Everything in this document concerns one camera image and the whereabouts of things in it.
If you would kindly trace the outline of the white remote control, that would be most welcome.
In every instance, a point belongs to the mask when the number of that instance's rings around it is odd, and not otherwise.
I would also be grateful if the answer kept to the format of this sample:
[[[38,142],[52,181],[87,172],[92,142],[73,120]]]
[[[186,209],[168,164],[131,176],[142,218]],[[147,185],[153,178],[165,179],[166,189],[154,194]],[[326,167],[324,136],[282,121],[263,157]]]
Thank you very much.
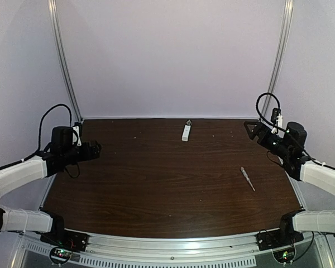
[[[190,130],[191,130],[191,125],[185,125],[184,126],[183,133],[182,133],[182,136],[181,136],[182,141],[188,142]]]

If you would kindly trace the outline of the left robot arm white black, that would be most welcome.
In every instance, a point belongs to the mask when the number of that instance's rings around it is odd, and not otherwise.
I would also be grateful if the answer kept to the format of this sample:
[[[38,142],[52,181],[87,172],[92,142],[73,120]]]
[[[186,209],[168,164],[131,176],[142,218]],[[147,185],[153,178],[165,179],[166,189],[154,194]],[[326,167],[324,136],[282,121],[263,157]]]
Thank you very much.
[[[80,162],[97,159],[101,149],[97,141],[89,141],[80,146],[72,145],[57,154],[38,151],[27,160],[0,167],[0,199],[33,181],[67,171],[69,165],[78,166]],[[54,213],[0,206],[0,233],[26,231],[49,233],[62,238],[65,232],[64,220]]]

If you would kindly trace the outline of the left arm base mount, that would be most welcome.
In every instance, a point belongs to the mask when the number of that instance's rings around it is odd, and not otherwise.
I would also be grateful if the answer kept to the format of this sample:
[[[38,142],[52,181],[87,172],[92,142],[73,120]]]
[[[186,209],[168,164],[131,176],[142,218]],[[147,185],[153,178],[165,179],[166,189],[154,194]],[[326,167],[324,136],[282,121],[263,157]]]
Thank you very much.
[[[74,252],[84,252],[87,247],[88,237],[86,233],[65,229],[64,220],[59,217],[53,219],[49,232],[41,234],[40,241]]]

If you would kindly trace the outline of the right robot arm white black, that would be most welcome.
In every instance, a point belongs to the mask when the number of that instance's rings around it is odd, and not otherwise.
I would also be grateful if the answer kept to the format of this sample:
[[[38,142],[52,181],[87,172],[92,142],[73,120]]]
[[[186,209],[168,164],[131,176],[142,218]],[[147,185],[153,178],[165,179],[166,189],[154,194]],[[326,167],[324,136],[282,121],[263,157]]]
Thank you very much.
[[[283,137],[272,133],[260,121],[243,123],[251,140],[281,158],[281,167],[290,178],[314,185],[335,196],[335,169],[312,159],[303,151],[307,132],[296,122],[289,122]],[[280,240],[289,240],[297,232],[323,232],[335,235],[335,210],[296,210],[282,216],[280,220]]]

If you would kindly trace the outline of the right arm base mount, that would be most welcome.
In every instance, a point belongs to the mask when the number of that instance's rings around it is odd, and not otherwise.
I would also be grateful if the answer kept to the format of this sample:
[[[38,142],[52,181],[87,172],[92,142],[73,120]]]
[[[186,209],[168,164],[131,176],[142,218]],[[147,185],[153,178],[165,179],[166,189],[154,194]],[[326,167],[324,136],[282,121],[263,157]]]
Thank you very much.
[[[292,217],[287,215],[282,216],[278,229],[273,231],[262,229],[256,235],[260,251],[292,246],[303,239],[303,234],[294,230]]]

